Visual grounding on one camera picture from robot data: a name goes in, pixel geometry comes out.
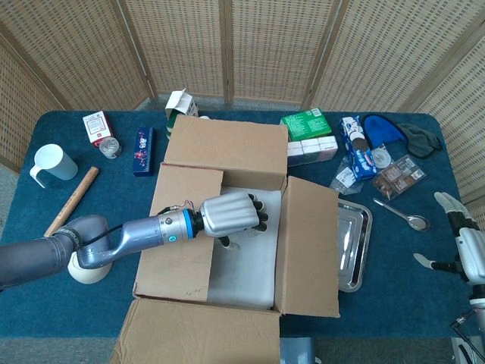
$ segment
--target blue ring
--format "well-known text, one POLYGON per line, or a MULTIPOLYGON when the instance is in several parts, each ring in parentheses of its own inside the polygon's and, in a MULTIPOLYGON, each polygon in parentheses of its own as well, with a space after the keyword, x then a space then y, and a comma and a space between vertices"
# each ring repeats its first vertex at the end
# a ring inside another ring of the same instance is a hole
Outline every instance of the blue ring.
POLYGON ((185 218, 185 223, 187 225, 187 234, 189 235, 189 239, 194 238, 193 231, 192 231, 192 222, 190 221, 189 210, 183 210, 183 217, 185 218))

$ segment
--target small red white box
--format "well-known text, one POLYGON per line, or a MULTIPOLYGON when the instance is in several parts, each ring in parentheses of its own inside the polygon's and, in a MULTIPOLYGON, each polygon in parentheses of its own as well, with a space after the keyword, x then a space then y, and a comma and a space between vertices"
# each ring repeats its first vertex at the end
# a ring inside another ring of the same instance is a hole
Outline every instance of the small red white box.
POLYGON ((83 118, 83 121, 84 126, 86 127, 86 132, 88 133, 89 142, 96 148, 99 147, 100 142, 104 138, 113 136, 108 119, 106 119, 103 111, 87 115, 83 118))

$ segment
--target blue box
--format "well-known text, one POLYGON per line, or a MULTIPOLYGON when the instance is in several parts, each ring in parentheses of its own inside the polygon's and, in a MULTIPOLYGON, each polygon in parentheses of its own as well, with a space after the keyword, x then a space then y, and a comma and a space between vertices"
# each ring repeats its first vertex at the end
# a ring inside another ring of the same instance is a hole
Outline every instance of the blue box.
POLYGON ((154 140, 155 130, 153 127, 139 127, 136 131, 133 174, 137 177, 152 175, 154 140))
POLYGON ((346 144, 347 155, 349 156, 352 171, 356 180, 372 178, 377 174, 376 163, 372 158, 371 150, 365 139, 364 130, 355 118, 342 118, 340 121, 340 133, 346 144))

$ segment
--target plastic bag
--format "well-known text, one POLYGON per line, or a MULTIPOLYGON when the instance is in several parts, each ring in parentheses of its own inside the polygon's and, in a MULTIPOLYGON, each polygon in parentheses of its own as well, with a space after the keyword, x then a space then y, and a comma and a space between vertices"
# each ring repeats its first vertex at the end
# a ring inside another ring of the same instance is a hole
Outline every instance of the plastic bag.
POLYGON ((336 170, 335 177, 330 183, 330 188, 343 195, 352 195, 359 193, 362 190, 364 182, 355 180, 354 172, 352 172, 350 161, 347 157, 343 157, 339 167, 336 170))

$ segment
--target wooden stick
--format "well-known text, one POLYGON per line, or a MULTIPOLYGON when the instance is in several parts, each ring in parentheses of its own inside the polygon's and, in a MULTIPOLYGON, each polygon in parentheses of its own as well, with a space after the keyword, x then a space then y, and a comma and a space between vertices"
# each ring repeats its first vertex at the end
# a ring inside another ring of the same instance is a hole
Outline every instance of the wooden stick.
POLYGON ((91 167, 84 176, 83 180, 79 183, 76 190, 70 195, 69 200, 65 203, 64 207, 55 217, 51 226, 44 233, 44 237, 50 237, 57 229, 59 229, 76 208, 79 201, 83 198, 84 193, 89 189, 92 182, 99 173, 99 168, 91 167))

